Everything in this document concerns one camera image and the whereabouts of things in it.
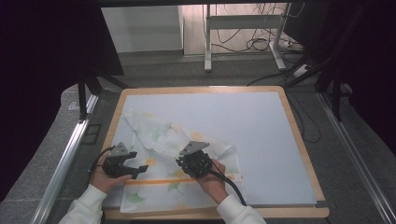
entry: metal frame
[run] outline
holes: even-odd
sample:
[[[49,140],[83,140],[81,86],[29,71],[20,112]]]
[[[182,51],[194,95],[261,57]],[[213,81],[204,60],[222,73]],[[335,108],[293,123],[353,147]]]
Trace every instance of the metal frame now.
[[[356,171],[361,177],[361,181],[369,192],[372,200],[378,209],[379,214],[384,219],[384,222],[387,224],[396,223],[396,216],[393,212],[390,203],[385,196],[382,189],[376,183],[373,175],[371,174],[369,168],[364,163],[364,160],[361,157],[358,149],[355,147],[352,139],[349,137],[347,130],[345,129],[343,123],[338,121],[338,118],[332,112],[332,103],[329,101],[326,93],[318,93],[318,98],[322,103],[334,129],[337,131],[340,139],[346,149],[346,153],[351,159],[353,165],[355,166]]]
[[[212,71],[212,52],[210,31],[226,29],[276,29],[274,41],[269,43],[274,55],[277,68],[286,70],[277,46],[285,25],[290,3],[286,4],[285,10],[280,15],[236,15],[236,16],[211,16],[210,5],[206,5],[206,42],[205,42],[205,71]]]
[[[61,160],[56,167],[56,170],[52,176],[52,179],[49,182],[49,185],[46,188],[46,191],[44,192],[40,204],[35,210],[35,214],[32,218],[31,223],[45,223],[47,221],[50,210],[55,203],[62,184],[64,183],[64,179],[67,175],[69,167],[76,155],[78,145],[87,128],[88,122],[90,121],[90,117],[97,103],[97,100],[98,97],[95,95],[92,95],[90,97],[87,103],[88,116],[86,119],[81,120],[73,131],[73,134],[66,146],[66,149],[64,150],[64,154],[62,155]]]

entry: wall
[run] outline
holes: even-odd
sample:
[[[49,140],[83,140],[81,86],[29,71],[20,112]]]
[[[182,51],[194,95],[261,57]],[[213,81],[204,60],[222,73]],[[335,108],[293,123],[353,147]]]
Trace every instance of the wall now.
[[[183,49],[182,7],[102,8],[117,52]]]

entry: crumpled cloth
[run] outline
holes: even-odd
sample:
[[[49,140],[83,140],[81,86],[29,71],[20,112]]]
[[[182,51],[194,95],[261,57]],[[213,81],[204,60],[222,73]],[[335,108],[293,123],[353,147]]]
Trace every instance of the crumpled cloth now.
[[[136,180],[125,183],[121,212],[145,213],[216,206],[176,163],[179,152],[190,141],[209,143],[209,147],[204,148],[203,152],[225,164],[225,174],[245,194],[238,157],[232,145],[157,118],[149,112],[131,109],[123,114],[123,118],[132,130],[133,141],[129,150],[137,152],[136,158],[128,160],[125,165],[148,165],[148,170]]]

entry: person's left hand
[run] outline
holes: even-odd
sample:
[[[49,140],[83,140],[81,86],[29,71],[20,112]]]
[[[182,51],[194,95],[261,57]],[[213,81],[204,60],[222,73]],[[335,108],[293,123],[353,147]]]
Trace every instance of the person's left hand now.
[[[102,165],[105,162],[105,159],[108,155],[108,152],[105,153],[102,158],[99,160],[97,166],[95,167],[92,178],[91,185],[101,190],[104,193],[109,193],[116,185],[119,183],[125,182],[132,178],[132,175],[123,175],[118,178],[108,177],[105,171],[102,169]]]

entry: black curtain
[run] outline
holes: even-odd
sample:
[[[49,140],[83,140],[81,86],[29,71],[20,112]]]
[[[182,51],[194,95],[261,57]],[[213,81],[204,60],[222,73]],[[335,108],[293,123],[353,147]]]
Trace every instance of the black curtain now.
[[[62,92],[88,68],[123,73],[99,7],[2,2],[0,22],[3,201],[46,136]]]

